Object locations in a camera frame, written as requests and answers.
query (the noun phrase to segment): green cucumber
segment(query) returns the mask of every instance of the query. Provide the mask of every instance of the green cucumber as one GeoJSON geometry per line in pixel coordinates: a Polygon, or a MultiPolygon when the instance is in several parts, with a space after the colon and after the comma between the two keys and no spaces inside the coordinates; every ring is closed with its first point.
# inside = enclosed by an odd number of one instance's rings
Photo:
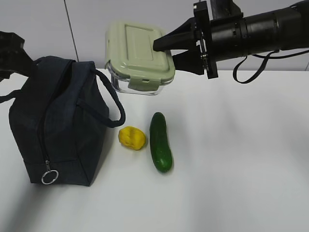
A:
{"type": "Polygon", "coordinates": [[[173,156],[169,147],[164,115],[155,113],[150,124],[150,151],[156,169],[168,172],[173,166],[173,156]]]}

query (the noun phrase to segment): bag handle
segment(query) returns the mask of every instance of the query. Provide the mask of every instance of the bag handle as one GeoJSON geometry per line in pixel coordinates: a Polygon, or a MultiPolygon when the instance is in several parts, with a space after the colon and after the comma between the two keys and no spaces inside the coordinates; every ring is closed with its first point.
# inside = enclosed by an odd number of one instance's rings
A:
{"type": "Polygon", "coordinates": [[[14,90],[11,93],[9,93],[8,95],[5,96],[0,96],[0,104],[3,102],[7,102],[12,98],[16,98],[18,96],[18,94],[20,94],[20,90],[14,90]]]}
{"type": "Polygon", "coordinates": [[[93,109],[90,105],[88,105],[82,99],[78,99],[77,105],[82,107],[89,114],[91,114],[95,119],[97,119],[98,121],[100,121],[102,124],[104,124],[105,126],[107,126],[109,128],[115,128],[115,127],[119,127],[119,126],[123,125],[124,122],[126,121],[125,110],[124,110],[122,104],[120,103],[120,101],[118,99],[118,95],[117,95],[116,91],[113,89],[109,79],[103,73],[101,73],[99,70],[91,68],[90,71],[93,74],[99,76],[101,82],[103,83],[103,85],[106,87],[106,89],[110,93],[111,97],[115,101],[115,103],[116,103],[116,105],[117,105],[117,107],[118,107],[118,109],[120,111],[120,119],[112,121],[109,118],[105,118],[102,114],[100,114],[98,111],[93,109]]]}

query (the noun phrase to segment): light green lid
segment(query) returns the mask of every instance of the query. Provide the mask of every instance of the light green lid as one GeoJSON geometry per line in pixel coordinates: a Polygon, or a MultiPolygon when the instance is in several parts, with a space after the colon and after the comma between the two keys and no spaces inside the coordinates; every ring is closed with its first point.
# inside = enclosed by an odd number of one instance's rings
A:
{"type": "Polygon", "coordinates": [[[170,51],[153,50],[154,40],[164,32],[153,26],[117,22],[105,35],[106,65],[124,79],[128,87],[137,91],[155,91],[160,85],[170,83],[175,75],[175,66],[170,51]]]}

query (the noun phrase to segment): yellow bell pepper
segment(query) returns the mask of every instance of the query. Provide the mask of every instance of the yellow bell pepper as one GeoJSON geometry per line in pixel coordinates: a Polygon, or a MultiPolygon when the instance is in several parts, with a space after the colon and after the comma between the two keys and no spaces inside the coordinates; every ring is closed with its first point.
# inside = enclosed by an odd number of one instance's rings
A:
{"type": "Polygon", "coordinates": [[[119,142],[130,149],[140,150],[146,143],[145,134],[135,127],[125,127],[119,131],[119,142]]]}

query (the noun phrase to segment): white tabletop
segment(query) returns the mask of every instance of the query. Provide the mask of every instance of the white tabletop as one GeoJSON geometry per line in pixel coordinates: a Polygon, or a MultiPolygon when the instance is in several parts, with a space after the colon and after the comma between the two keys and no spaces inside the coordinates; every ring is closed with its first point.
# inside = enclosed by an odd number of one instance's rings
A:
{"type": "MultiPolygon", "coordinates": [[[[174,169],[158,173],[149,146],[122,147],[117,128],[91,187],[30,184],[12,101],[0,105],[0,232],[308,232],[309,72],[263,72],[248,85],[219,75],[177,72],[158,96],[119,94],[125,126],[149,135],[152,115],[165,115],[174,169]]],[[[24,80],[13,75],[0,93],[24,80]]]]}

